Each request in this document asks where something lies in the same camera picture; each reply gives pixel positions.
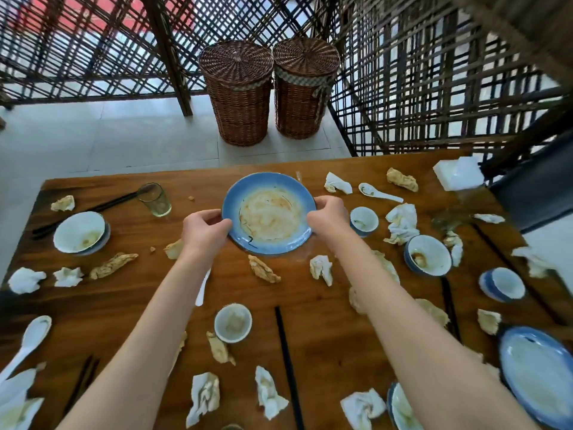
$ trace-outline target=tiled floor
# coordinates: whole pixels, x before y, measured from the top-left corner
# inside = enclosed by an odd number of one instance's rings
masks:
[[[271,105],[267,137],[240,148],[219,137],[209,97],[191,105],[188,118],[176,99],[1,109],[0,277],[46,179],[350,157],[329,113],[316,135],[290,140],[276,131]]]

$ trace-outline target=brown wicker basket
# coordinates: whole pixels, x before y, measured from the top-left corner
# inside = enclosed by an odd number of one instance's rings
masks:
[[[305,139],[320,128],[340,56],[336,48],[315,38],[277,43],[275,59],[275,120],[277,129]]]
[[[273,58],[253,42],[223,41],[199,56],[219,134],[227,143],[251,146],[267,134]]]

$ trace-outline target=basket lid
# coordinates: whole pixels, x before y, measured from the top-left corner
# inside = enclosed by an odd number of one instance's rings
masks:
[[[222,41],[201,51],[199,68],[213,79],[243,85],[270,75],[273,56],[268,48],[253,42]]]
[[[303,77],[331,75],[340,66],[336,48],[322,39],[292,38],[276,44],[275,63],[291,74]]]

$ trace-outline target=small cup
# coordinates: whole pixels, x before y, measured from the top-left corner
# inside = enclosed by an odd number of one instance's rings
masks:
[[[429,235],[415,236],[406,243],[404,260],[410,270],[426,276],[444,276],[452,268],[448,248]]]
[[[82,252],[95,245],[104,232],[105,220],[100,213],[77,213],[58,225],[54,232],[54,247],[63,253]]]
[[[360,206],[350,211],[350,227],[365,238],[378,227],[378,216],[370,208]]]
[[[479,284],[486,296],[498,302],[511,302],[526,295],[526,286],[519,275],[505,267],[492,268],[482,273]]]
[[[251,327],[253,316],[247,307],[240,303],[223,307],[215,316],[215,333],[221,341],[229,344],[244,340]]]
[[[167,199],[165,190],[156,182],[148,182],[139,187],[138,199],[155,217],[163,217],[171,212],[171,203]]]

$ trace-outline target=clear glass cup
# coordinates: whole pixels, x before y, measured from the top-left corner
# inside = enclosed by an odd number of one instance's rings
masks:
[[[167,199],[165,190],[156,182],[148,182],[139,187],[138,199],[156,217],[163,217],[171,212],[171,203]]]

